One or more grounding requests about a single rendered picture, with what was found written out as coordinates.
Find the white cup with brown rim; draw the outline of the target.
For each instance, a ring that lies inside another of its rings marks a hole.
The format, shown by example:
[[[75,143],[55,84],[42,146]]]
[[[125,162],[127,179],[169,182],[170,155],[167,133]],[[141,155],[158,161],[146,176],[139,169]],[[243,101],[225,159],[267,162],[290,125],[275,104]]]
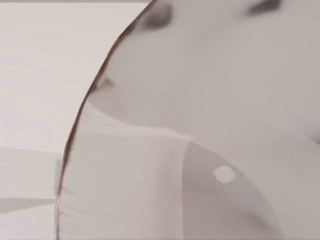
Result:
[[[56,240],[320,240],[320,0],[152,0],[64,150]]]

